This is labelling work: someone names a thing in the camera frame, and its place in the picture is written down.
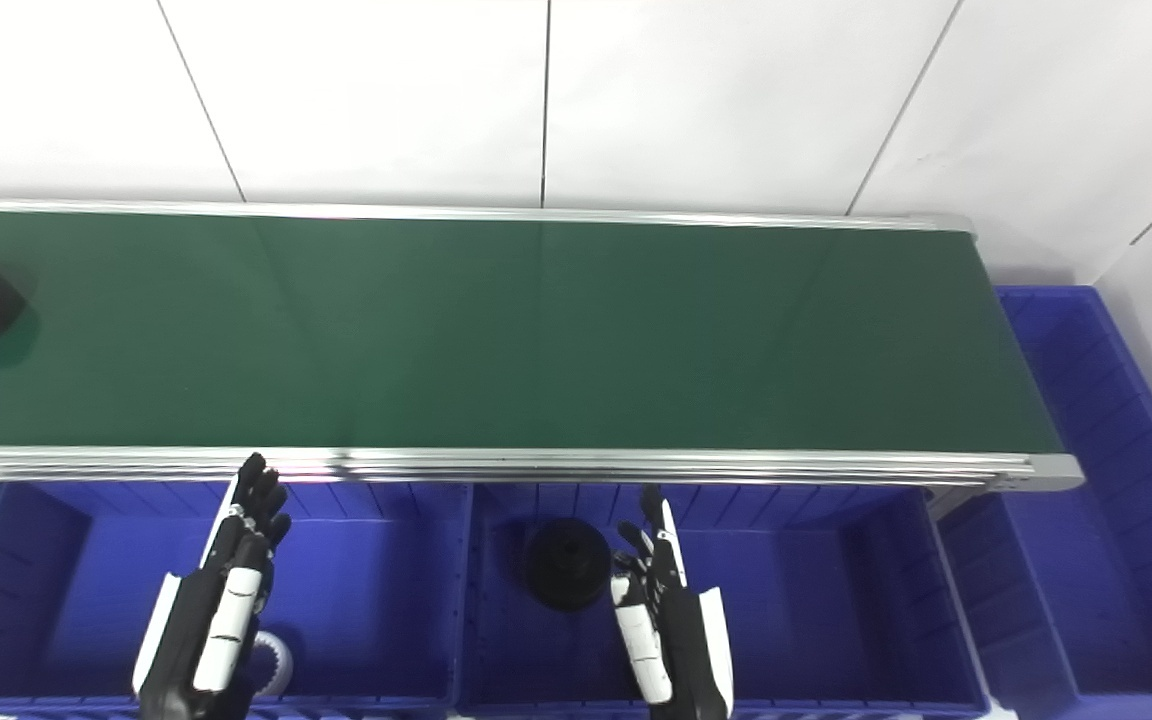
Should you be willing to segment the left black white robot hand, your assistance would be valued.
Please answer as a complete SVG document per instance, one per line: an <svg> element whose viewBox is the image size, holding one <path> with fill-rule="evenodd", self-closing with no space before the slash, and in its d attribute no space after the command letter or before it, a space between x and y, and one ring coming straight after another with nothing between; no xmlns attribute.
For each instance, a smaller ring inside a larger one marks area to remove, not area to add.
<svg viewBox="0 0 1152 720"><path fill-rule="evenodd" d="M165 575L132 667L141 719L248 715L256 687L247 662L291 529L287 500L278 470L253 452L233 475L197 568Z"/></svg>

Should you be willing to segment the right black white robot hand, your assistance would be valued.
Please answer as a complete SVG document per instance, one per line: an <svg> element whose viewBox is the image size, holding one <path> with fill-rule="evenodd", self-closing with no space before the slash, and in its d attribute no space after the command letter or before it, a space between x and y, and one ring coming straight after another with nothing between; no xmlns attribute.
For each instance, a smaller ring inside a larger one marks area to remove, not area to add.
<svg viewBox="0 0 1152 720"><path fill-rule="evenodd" d="M611 600L652 719L730 719L733 660L721 588L687 579L675 515L655 484L641 491L645 526L621 521L634 553L613 553Z"/></svg>

